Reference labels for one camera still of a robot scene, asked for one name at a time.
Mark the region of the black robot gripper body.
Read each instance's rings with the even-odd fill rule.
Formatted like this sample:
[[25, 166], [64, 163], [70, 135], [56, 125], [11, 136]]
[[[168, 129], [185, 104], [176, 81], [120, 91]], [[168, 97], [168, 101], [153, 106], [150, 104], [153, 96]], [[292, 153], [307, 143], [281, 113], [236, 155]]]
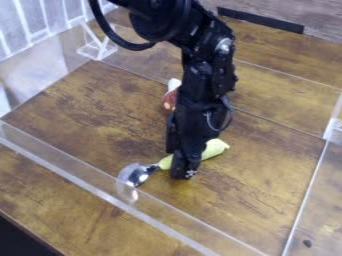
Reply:
[[227, 94], [235, 90], [237, 77], [232, 63], [233, 49], [218, 49], [209, 60], [182, 55], [182, 80], [177, 88], [174, 110], [166, 125], [177, 132], [177, 148], [185, 157], [205, 149], [232, 119]]

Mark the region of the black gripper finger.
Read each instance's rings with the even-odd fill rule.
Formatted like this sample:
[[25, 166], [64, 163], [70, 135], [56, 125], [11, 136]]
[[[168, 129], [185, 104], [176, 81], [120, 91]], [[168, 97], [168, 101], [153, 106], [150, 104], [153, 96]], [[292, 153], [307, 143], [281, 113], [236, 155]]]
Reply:
[[172, 153], [177, 148], [177, 132], [173, 124], [166, 125], [165, 152]]
[[170, 178], [188, 180], [197, 172], [201, 157], [197, 153], [185, 157], [185, 154], [176, 150], [170, 161]]

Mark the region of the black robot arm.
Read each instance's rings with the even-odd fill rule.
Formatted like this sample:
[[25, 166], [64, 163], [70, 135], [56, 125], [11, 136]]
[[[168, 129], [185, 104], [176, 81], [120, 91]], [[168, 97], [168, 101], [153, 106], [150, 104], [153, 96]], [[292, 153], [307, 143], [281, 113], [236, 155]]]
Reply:
[[174, 110], [166, 120], [166, 152], [173, 155], [170, 177], [188, 179], [197, 171], [208, 140], [229, 125], [235, 90], [233, 34], [197, 0], [109, 0], [128, 10], [141, 44], [114, 32], [108, 37], [129, 50], [145, 50], [161, 41], [181, 50], [182, 79]]

